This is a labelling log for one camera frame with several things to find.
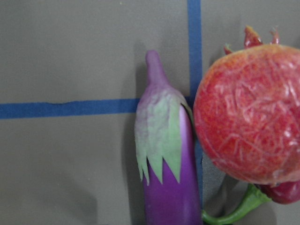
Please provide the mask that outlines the purple toy eggplant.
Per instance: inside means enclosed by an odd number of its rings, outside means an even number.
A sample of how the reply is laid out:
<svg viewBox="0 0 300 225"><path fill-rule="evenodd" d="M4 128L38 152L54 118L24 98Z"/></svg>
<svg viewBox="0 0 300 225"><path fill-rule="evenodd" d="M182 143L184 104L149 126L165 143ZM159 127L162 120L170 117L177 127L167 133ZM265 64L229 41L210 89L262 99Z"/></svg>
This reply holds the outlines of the purple toy eggplant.
<svg viewBox="0 0 300 225"><path fill-rule="evenodd" d="M168 81L159 54L150 50L145 60L147 86L137 106L134 130L146 223L200 225L192 111Z"/></svg>

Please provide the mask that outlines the red toy pomegranate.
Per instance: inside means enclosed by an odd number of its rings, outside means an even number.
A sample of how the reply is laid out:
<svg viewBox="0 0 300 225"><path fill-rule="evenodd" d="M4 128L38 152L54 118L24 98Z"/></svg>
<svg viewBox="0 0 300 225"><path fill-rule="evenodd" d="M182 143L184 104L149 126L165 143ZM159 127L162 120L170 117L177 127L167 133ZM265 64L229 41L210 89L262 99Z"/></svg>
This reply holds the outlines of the red toy pomegranate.
<svg viewBox="0 0 300 225"><path fill-rule="evenodd" d="M215 61L194 103L195 129L221 171L256 184L300 178L300 51L264 44L250 26L244 49Z"/></svg>

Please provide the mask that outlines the red toy chili pepper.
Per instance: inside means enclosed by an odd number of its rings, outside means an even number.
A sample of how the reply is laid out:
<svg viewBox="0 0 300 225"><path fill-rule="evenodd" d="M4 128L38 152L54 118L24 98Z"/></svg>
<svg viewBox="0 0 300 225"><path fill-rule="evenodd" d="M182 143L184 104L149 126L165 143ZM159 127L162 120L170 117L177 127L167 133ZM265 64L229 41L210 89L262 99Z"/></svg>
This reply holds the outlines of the red toy chili pepper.
<svg viewBox="0 0 300 225"><path fill-rule="evenodd" d="M212 217L203 210L202 220L209 225L232 225L263 203L273 201L279 204L291 204L299 200L299 181L284 182L276 186L249 183L241 202L233 212L221 217Z"/></svg>

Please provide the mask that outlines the brown table mat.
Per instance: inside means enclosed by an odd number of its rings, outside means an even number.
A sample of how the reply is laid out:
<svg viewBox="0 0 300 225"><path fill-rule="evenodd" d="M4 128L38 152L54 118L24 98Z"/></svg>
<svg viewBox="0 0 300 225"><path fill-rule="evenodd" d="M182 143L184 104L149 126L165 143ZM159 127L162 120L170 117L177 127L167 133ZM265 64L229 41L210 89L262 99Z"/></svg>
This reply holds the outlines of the brown table mat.
<svg viewBox="0 0 300 225"><path fill-rule="evenodd" d="M3 0L0 222L143 225L134 120L145 54L193 102L244 27L300 46L297 0Z"/></svg>

